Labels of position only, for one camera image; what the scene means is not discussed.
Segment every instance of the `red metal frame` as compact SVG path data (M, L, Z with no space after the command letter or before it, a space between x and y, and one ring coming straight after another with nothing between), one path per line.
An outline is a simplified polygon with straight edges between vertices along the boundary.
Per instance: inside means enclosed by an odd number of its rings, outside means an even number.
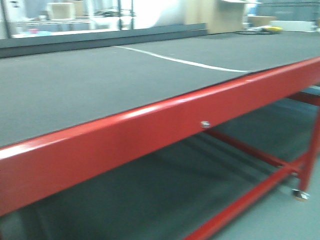
M319 69L316 57L0 148L0 216L202 132L201 121L215 126L316 84ZM284 165L235 205L292 171Z
M314 104L316 106L318 106L318 103L320 101L320 96L313 94L305 94L304 92L298 92L294 94L294 97L290 96L289 98L298 101L301 100L301 102ZM316 156L319 152L320 109L317 113L308 150L292 162L281 160L266 152L263 152L250 145L247 145L235 138L225 135L215 129L209 129L205 131L205 133L247 154L257 157L268 164L277 167L281 166L281 168L275 173L273 173L271 176L269 176L266 180L258 184L253 189L251 189L245 195L243 195L235 202L230 204L219 214L211 218L209 221L207 221L204 225L202 225L200 228L198 228L184 240L205 240L209 238L292 173L298 173L297 177L300 179L298 189L301 191L306 191L309 185Z

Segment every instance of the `glass partition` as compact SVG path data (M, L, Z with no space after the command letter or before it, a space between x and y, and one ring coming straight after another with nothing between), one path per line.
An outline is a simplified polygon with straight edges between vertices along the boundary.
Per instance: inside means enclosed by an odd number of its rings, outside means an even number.
M184 0L1 0L11 38L148 29L184 23ZM0 38L6 31L0 31Z
M119 0L6 0L13 38L118 31Z

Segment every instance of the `gray felt surface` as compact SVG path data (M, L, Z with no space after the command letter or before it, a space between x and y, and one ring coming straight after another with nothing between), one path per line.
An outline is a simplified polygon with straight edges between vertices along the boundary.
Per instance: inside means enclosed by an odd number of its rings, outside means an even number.
M320 55L320 35L208 35L128 47L261 71ZM0 146L239 77L116 47L0 59Z

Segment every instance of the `white stripe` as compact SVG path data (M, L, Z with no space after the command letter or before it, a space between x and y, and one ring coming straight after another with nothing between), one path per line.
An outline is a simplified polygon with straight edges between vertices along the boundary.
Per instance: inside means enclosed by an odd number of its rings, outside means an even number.
M248 71L248 70L229 69L229 68L223 68L223 67L218 67L218 66L205 65L205 64L197 63L197 62L193 62L193 61L186 61L186 60L176 59L176 58L172 58L172 57L168 57L168 56L162 56L162 55L150 52L150 51L143 51L143 50L139 50L139 49L131 48L131 47L126 47L126 46L114 46L114 47L121 48L121 49L127 49L127 50L135 51L135 52L138 52L138 53L147 54L147 55L150 55L150 56L153 56L153 57L156 57L156 58L165 59L165 60L169 60L169 61L173 61L173 62L177 62L177 63L182 63L182 64L188 64L188 65L201 67L201 68L205 68L205 69L213 69L213 70L218 70L218 71L234 72L234 73L248 73L248 72L251 72L251 71Z

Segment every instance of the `screw head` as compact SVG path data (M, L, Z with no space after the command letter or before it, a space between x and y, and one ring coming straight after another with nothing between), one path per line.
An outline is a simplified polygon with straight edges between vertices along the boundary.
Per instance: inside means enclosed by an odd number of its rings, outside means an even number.
M203 129L208 129L208 128L211 127L211 124L210 124L209 121L201 121L201 127L202 127Z

